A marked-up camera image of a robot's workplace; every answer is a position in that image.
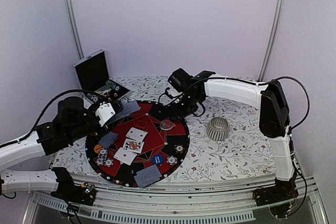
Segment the blue playing card deck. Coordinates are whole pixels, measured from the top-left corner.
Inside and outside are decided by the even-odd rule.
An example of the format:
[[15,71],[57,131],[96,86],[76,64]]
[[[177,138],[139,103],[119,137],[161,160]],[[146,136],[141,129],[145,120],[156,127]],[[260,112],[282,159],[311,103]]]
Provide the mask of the blue playing card deck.
[[136,112],[140,110],[140,107],[137,103],[136,100],[133,100],[133,101],[129,101],[129,102],[126,102],[124,104],[124,107],[123,109],[118,112],[116,115],[114,115],[107,123],[106,125],[110,124],[110,123],[113,123],[115,121],[118,121],[126,116],[129,116],[130,114],[132,114],[133,112]]

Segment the queen of spades card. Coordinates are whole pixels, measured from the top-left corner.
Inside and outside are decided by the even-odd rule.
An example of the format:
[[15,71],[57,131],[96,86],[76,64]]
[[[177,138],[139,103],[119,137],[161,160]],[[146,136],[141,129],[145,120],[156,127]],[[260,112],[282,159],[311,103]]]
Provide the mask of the queen of spades card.
[[144,147],[144,142],[127,138],[124,141],[122,148],[126,151],[140,154],[142,152],[143,147]]

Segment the blue white chip stack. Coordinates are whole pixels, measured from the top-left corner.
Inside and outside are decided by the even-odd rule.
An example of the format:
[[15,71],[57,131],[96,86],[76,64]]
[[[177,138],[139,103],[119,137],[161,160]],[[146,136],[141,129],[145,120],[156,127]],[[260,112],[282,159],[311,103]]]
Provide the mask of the blue white chip stack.
[[176,165],[178,163],[178,159],[177,157],[175,156],[169,156],[167,159],[166,159],[166,162],[169,164],[169,165]]

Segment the spread blue chips pile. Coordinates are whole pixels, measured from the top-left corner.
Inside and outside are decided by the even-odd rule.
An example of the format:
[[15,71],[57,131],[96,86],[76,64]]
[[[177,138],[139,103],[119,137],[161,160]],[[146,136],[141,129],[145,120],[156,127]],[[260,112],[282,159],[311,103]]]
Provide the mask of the spread blue chips pile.
[[107,157],[108,157],[108,151],[106,149],[101,149],[100,152],[98,153],[96,164],[98,166],[104,165],[107,160]]

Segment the single blue white chip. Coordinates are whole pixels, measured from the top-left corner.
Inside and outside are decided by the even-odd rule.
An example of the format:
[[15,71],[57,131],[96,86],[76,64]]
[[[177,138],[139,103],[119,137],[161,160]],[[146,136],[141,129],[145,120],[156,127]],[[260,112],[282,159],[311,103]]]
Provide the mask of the single blue white chip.
[[106,167],[112,167],[114,164],[113,160],[112,159],[106,159],[105,162],[104,162],[104,165]]

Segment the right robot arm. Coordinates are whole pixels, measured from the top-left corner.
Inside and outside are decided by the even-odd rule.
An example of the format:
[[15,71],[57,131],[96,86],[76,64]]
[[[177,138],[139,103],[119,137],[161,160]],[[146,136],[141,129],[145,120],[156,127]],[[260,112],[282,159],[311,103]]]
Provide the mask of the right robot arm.
[[167,107],[175,120],[194,113],[206,97],[237,101],[260,110],[259,129],[270,141],[276,165],[275,185],[256,189],[254,198],[282,201],[298,196],[295,180],[299,174],[294,164],[294,147],[291,139],[289,106],[276,78],[268,82],[251,82],[221,76],[212,71],[202,71],[196,76],[182,68],[175,70],[168,78],[177,91]]

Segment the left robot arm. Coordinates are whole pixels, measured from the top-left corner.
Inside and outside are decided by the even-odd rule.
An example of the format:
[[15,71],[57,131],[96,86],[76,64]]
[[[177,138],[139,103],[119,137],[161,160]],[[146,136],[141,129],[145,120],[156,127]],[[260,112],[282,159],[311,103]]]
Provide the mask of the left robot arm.
[[70,147],[75,141],[94,134],[108,133],[108,121],[123,109],[121,101],[108,101],[102,95],[98,102],[85,108],[84,100],[73,96],[78,90],[68,90],[49,101],[58,101],[56,117],[39,124],[36,121],[25,135],[1,144],[1,194],[18,191],[48,191],[66,201],[93,197],[93,188],[77,186],[64,167],[39,172],[9,170],[10,167],[34,157],[54,154]]

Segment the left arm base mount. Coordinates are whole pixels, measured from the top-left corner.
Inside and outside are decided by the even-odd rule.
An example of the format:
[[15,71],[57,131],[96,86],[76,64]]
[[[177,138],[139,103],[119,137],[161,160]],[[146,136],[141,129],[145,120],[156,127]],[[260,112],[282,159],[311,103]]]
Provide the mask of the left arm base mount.
[[85,182],[80,186],[75,185],[69,172],[63,167],[51,169],[56,175],[58,183],[57,190],[50,194],[53,197],[62,199],[65,202],[75,202],[87,206],[92,206],[96,198],[97,191],[91,183]]

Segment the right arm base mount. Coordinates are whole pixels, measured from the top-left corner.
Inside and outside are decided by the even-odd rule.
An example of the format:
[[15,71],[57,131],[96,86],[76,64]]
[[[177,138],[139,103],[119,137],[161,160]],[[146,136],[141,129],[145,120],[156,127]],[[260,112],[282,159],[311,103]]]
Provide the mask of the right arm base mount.
[[253,199],[257,206],[271,205],[287,200],[287,203],[269,209],[271,214],[278,219],[289,216],[298,196],[298,191],[295,188],[286,189],[285,187],[271,186],[259,187],[253,191]]

